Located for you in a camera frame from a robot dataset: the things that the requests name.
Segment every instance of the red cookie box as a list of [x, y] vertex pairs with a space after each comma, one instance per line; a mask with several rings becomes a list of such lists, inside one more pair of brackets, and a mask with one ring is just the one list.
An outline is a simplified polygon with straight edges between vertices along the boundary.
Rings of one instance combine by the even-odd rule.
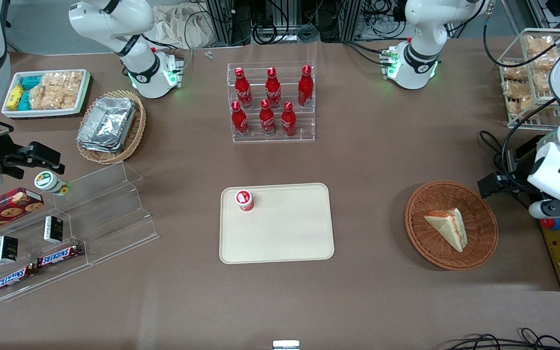
[[44, 206], [42, 196], [25, 188], [0, 195], [0, 227]]

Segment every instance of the white tray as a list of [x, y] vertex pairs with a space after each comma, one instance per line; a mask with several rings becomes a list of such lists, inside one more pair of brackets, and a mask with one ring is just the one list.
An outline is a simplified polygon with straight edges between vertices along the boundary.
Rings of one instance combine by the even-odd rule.
[[[235, 202], [252, 193], [254, 209]], [[220, 259], [227, 264], [321, 261], [334, 254], [327, 186], [291, 184], [227, 188], [220, 209]]]
[[[79, 70], [84, 73], [84, 77], [82, 78], [82, 84], [79, 88], [79, 92], [77, 93], [77, 100], [75, 102], [74, 108], [67, 108], [67, 109], [40, 109], [40, 110], [31, 110], [31, 111], [11, 111], [6, 108], [6, 101], [10, 97], [10, 93], [12, 89], [20, 82], [20, 79], [23, 77], [33, 77], [36, 75], [44, 75], [48, 72], [55, 72], [55, 73], [64, 73], [65, 71], [69, 70]], [[12, 82], [8, 88], [8, 92], [6, 93], [6, 98], [4, 99], [4, 104], [1, 106], [1, 113], [10, 119], [31, 119], [31, 118], [45, 118], [45, 117], [61, 117], [63, 115], [71, 115], [79, 113], [82, 110], [82, 106], [84, 106], [84, 100], [86, 91], [88, 90], [89, 85], [89, 78], [90, 73], [86, 69], [64, 69], [64, 70], [36, 70], [36, 71], [20, 71], [19, 73], [14, 73], [12, 77]]]

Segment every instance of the cookie box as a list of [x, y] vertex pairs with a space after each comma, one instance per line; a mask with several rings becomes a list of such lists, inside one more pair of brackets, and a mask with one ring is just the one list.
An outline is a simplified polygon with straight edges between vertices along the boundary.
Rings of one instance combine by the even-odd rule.
[[84, 107], [84, 101], [86, 99], [86, 92], [88, 90], [88, 86], [90, 83], [90, 73], [86, 69], [71, 69], [77, 70], [84, 73], [84, 77], [82, 78], [82, 83], [79, 88], [79, 93], [77, 94], [77, 99], [75, 102], [75, 107], [73, 108], [66, 108], [66, 109], [36, 109], [36, 110], [29, 110], [29, 111], [12, 111], [6, 107], [6, 101], [10, 98], [10, 94], [12, 93], [14, 87], [20, 83], [22, 78], [24, 77], [35, 77], [35, 76], [42, 76], [45, 73], [53, 72], [53, 73], [65, 73], [69, 71], [68, 69], [64, 70], [36, 70], [36, 71], [20, 71], [18, 73], [14, 73], [12, 77], [12, 82], [10, 83], [10, 87], [6, 93], [6, 99], [4, 100], [3, 106], [1, 107], [1, 113], [6, 117], [14, 120], [21, 120], [21, 119], [43, 119], [43, 118], [59, 118], [62, 116], [70, 116], [70, 117], [78, 117], [77, 114], [80, 113], [82, 108]]
[[25, 188], [0, 195], [0, 227], [44, 206], [42, 196]]

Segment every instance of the sandwich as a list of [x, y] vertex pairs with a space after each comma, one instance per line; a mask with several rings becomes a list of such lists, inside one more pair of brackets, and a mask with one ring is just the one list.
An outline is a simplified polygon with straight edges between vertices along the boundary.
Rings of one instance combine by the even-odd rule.
[[427, 213], [425, 220], [458, 252], [461, 253], [468, 244], [462, 214], [457, 208], [431, 211]]

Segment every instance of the red coca-cola bottle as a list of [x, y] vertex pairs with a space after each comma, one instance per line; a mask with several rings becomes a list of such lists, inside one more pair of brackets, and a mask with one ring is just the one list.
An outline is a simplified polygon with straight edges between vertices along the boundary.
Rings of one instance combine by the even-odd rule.
[[261, 112], [259, 117], [261, 118], [262, 133], [266, 136], [273, 136], [276, 133], [276, 126], [274, 124], [274, 111], [271, 110], [271, 105], [269, 100], [263, 98], [261, 101]]
[[294, 137], [296, 133], [297, 118], [293, 112], [293, 104], [289, 101], [284, 102], [282, 112], [282, 133], [285, 137]]
[[252, 107], [252, 89], [249, 87], [249, 81], [247, 81], [242, 67], [235, 68], [235, 77], [237, 77], [235, 82], [237, 98], [242, 108], [248, 109]]
[[313, 67], [308, 65], [302, 67], [302, 77], [299, 79], [297, 85], [297, 90], [299, 92], [297, 103], [302, 107], [310, 107], [313, 105], [313, 89], [315, 85], [311, 73], [313, 73]]
[[267, 99], [271, 104], [271, 108], [280, 107], [280, 82], [276, 77], [276, 69], [274, 67], [267, 68], [265, 89], [267, 90]]
[[233, 109], [233, 125], [235, 126], [237, 137], [248, 137], [249, 127], [247, 126], [245, 112], [242, 111], [241, 106], [237, 101], [232, 103], [231, 108]]

